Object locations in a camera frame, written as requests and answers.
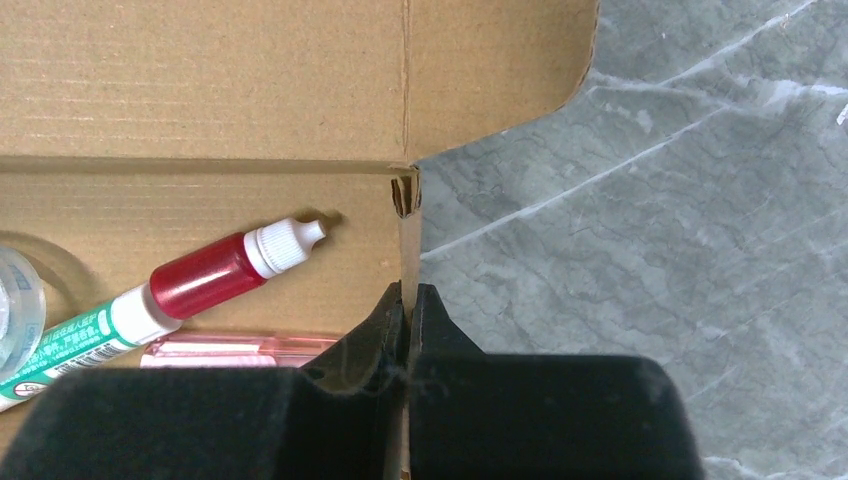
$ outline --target marble floor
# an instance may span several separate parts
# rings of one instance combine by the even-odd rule
[[[848,479],[848,2],[601,15],[568,106],[421,163],[423,281],[488,351],[659,361],[710,478]]]

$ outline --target barcode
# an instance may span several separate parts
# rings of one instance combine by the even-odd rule
[[[114,345],[106,343],[83,353],[77,358],[68,360],[61,365],[56,365],[54,368],[56,371],[64,375],[68,372],[79,370],[81,368],[96,367],[101,363],[108,362],[109,360],[112,360],[118,355],[123,355],[126,352],[126,350],[115,348]]]

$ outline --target cardboard flap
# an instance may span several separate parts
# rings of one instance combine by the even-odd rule
[[[399,0],[3,6],[2,153],[403,158]]]
[[[0,153],[415,161],[562,105],[597,0],[7,2]]]
[[[409,0],[408,158],[562,106],[589,69],[597,0]]]

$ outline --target black object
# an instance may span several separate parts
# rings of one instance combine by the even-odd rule
[[[633,357],[486,355],[398,284],[303,369],[90,370],[41,395],[0,479],[399,478],[703,473],[677,393]]]

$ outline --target red liquid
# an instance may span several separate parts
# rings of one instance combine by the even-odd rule
[[[265,282],[247,258],[244,233],[234,233],[154,270],[150,291],[166,315],[187,320]]]

